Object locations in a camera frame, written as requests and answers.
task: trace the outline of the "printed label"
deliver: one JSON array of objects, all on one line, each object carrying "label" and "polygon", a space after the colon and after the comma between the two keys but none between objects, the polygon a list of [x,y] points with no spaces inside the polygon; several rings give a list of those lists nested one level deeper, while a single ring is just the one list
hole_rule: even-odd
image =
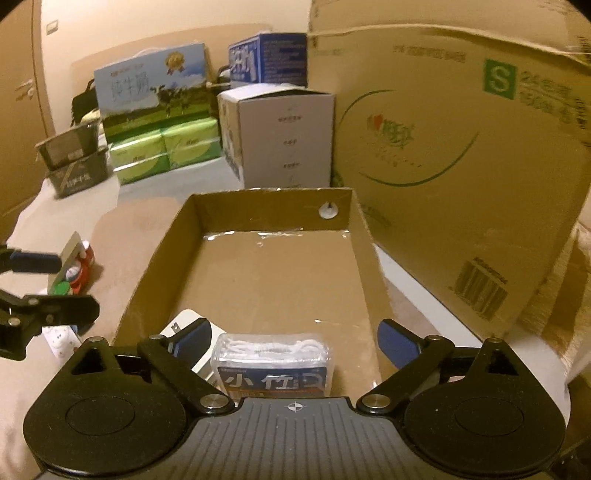
[{"label": "printed label", "polygon": [[324,397],[326,367],[217,369],[226,392],[241,397]]},{"label": "printed label", "polygon": [[491,320],[505,298],[507,280],[484,260],[466,262],[456,280],[454,292],[485,320]]},{"label": "printed label", "polygon": [[427,57],[437,60],[451,60],[466,63],[466,52],[446,50],[445,48],[423,47],[420,45],[395,45],[394,53],[404,53],[412,57]]},{"label": "printed label", "polygon": [[519,72],[514,65],[486,59],[484,90],[510,100],[517,98],[529,107],[555,116],[563,124],[587,130],[587,103],[573,89],[530,70]]},{"label": "printed label", "polygon": [[405,125],[388,120],[381,113],[370,115],[367,119],[368,129],[382,135],[391,145],[403,150],[413,138],[414,125]]},{"label": "printed label", "polygon": [[486,59],[484,64],[484,90],[510,100],[515,97],[517,68],[509,63]]}]

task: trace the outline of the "green box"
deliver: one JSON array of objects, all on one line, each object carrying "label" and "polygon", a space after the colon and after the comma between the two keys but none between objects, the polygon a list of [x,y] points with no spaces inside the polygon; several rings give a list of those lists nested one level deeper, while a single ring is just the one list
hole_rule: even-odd
[{"label": "green box", "polygon": [[111,145],[111,164],[121,184],[170,170],[160,130]]},{"label": "green box", "polygon": [[163,130],[171,168],[184,167],[222,154],[215,118],[186,122]]}]

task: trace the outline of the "hole in cardboard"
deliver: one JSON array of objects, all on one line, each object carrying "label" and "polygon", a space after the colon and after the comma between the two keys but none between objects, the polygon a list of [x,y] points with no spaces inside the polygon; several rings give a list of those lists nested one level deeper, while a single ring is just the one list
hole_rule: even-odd
[{"label": "hole in cardboard", "polygon": [[339,214],[339,208],[332,202],[326,202],[318,209],[318,213],[322,218],[330,220]]}]

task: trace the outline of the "blue label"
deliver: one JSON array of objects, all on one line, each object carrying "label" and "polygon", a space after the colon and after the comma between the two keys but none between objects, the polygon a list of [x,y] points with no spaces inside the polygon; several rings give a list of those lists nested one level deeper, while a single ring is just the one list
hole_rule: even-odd
[{"label": "blue label", "polygon": [[217,372],[234,400],[241,397],[324,397],[326,390],[326,367],[218,367]]},{"label": "blue label", "polygon": [[259,78],[259,54],[258,38],[232,46],[230,55],[230,79],[241,82],[258,83]]}]

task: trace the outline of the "black clamp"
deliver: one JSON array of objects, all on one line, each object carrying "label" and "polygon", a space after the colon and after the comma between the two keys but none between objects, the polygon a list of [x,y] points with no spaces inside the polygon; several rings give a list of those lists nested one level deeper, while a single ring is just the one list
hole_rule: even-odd
[{"label": "black clamp", "polygon": [[[23,252],[0,244],[0,274],[58,273],[61,259],[55,254]],[[44,326],[75,325],[85,330],[99,316],[99,304],[88,295],[27,295],[23,298],[0,289],[0,357],[23,360],[27,345]]]}]

